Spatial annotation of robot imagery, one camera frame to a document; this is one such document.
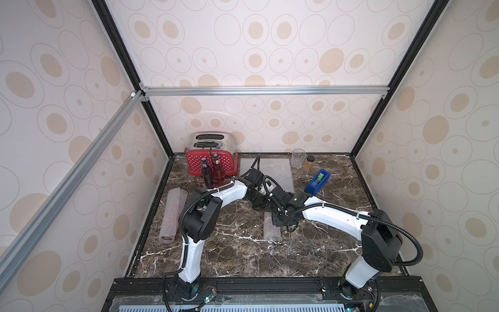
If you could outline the blue tape dispenser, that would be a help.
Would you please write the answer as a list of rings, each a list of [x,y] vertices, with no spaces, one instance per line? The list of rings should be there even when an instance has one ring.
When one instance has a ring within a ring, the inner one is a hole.
[[[320,169],[313,180],[305,187],[305,192],[315,196],[325,186],[330,175],[328,171]]]

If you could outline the single bubble wrap sheet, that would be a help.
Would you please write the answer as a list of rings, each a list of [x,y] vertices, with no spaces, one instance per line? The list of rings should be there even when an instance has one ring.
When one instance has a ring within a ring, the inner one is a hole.
[[[162,220],[176,218],[179,224],[179,217],[187,201],[188,192],[181,188],[171,189],[167,193],[165,210]]]

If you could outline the red drink bottle front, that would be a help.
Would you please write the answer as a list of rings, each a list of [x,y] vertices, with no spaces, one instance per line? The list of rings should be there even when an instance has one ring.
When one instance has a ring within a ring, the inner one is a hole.
[[[164,219],[160,227],[159,241],[163,244],[172,244],[175,241],[177,231],[178,220],[176,218]]]

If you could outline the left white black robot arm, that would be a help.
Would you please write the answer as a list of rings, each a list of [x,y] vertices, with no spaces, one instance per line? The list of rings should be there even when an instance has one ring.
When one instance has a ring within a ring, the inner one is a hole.
[[[183,249],[179,268],[165,276],[174,278],[179,295],[192,300],[200,291],[201,256],[205,240],[216,227],[220,211],[226,205],[246,200],[256,210],[268,205],[265,176],[259,170],[261,156],[257,155],[252,166],[241,176],[221,187],[203,191],[195,190],[187,199],[179,217],[179,231]]]

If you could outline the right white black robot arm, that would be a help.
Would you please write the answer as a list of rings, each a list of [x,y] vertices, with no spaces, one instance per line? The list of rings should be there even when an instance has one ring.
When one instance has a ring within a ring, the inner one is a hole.
[[[340,279],[340,295],[351,300],[369,280],[394,266],[413,266],[421,262],[424,251],[418,240],[401,227],[393,224],[386,213],[377,209],[371,213],[354,211],[330,204],[307,192],[292,194],[267,175],[263,178],[263,192],[272,210],[275,226],[295,230],[301,220],[323,223],[356,238],[362,254],[350,264]],[[402,238],[406,237],[417,254],[410,261],[398,261]]]

